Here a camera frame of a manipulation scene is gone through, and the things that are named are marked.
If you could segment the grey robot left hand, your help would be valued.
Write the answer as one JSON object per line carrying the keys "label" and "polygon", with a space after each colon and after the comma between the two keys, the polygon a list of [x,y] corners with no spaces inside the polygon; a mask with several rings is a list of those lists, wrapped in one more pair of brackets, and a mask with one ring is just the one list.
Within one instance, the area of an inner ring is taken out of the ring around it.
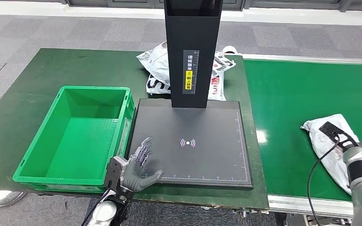
{"label": "grey robot left hand", "polygon": [[151,145],[152,138],[147,137],[141,142],[135,152],[130,155],[128,165],[124,170],[123,187],[133,192],[140,192],[157,183],[162,178],[164,173],[163,169],[159,169],[151,176],[142,176],[144,166],[150,155],[153,153]]}

